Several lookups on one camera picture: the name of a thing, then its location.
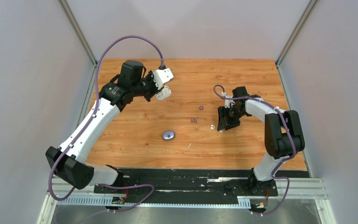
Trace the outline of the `white earbud charging case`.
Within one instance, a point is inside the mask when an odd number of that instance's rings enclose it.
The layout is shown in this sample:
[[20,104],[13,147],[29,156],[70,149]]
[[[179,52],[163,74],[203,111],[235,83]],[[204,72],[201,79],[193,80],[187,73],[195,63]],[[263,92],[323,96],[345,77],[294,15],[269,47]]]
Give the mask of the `white earbud charging case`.
[[164,100],[168,97],[170,97],[172,94],[172,91],[171,89],[169,88],[169,86],[165,85],[161,91],[159,93],[156,94],[156,99],[161,101],[161,100]]

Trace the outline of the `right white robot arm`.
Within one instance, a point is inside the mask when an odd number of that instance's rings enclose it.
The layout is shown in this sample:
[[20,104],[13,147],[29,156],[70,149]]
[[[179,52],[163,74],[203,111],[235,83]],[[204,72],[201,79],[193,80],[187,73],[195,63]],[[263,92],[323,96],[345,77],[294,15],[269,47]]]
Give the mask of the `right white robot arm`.
[[224,105],[218,108],[219,132],[238,127],[242,117],[254,116],[264,124],[266,153],[253,169],[254,178],[247,182],[249,192],[259,195],[266,189],[266,181],[275,178],[282,164],[305,148],[299,114],[273,106],[259,95],[248,94],[244,86],[233,89],[231,95],[225,90],[218,93],[214,88],[213,91],[224,100]]

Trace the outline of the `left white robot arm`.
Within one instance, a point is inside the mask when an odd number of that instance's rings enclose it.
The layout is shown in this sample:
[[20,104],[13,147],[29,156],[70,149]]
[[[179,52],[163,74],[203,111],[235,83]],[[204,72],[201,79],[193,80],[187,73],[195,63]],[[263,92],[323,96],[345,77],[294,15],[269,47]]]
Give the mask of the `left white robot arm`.
[[171,69],[162,66],[145,72],[139,61],[127,60],[121,71],[99,91],[90,112],[76,130],[58,147],[50,146],[46,158],[51,167],[49,191],[52,191],[52,177],[70,184],[73,189],[83,189],[90,184],[106,184],[113,193],[124,188],[124,180],[113,166],[87,164],[86,160],[97,139],[107,125],[117,117],[135,97],[152,97],[163,100],[170,96],[166,84],[174,78]]

